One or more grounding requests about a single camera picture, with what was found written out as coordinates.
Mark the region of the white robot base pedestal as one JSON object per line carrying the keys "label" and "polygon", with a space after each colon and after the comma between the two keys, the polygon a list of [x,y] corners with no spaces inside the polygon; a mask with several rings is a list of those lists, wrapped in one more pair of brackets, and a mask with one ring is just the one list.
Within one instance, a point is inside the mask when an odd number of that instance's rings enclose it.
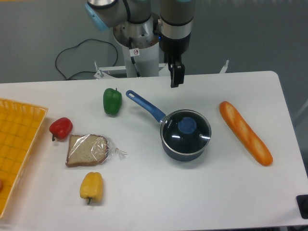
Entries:
{"label": "white robot base pedestal", "polygon": [[153,21],[158,18],[152,13],[142,24],[125,21],[113,28],[113,35],[122,48],[127,77],[159,75],[159,41],[153,33]]}

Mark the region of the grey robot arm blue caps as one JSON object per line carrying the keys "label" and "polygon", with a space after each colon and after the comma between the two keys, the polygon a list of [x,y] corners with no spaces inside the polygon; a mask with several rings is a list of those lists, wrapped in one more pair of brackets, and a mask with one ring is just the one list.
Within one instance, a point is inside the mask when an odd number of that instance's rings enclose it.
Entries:
{"label": "grey robot arm blue caps", "polygon": [[159,14],[149,0],[89,0],[85,4],[99,30],[113,30],[121,46],[127,77],[155,77],[159,74],[159,51],[164,53],[171,87],[184,82],[181,56],[188,49],[195,1],[160,0]]}

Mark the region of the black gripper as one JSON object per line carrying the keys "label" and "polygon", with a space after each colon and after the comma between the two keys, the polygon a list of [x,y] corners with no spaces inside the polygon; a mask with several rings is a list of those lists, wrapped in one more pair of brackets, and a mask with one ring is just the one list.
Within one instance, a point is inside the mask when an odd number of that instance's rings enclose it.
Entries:
{"label": "black gripper", "polygon": [[185,75],[185,66],[181,62],[181,55],[188,49],[191,35],[180,39],[168,38],[165,35],[159,36],[159,47],[164,53],[164,62],[169,63],[170,87],[176,88],[183,84]]}

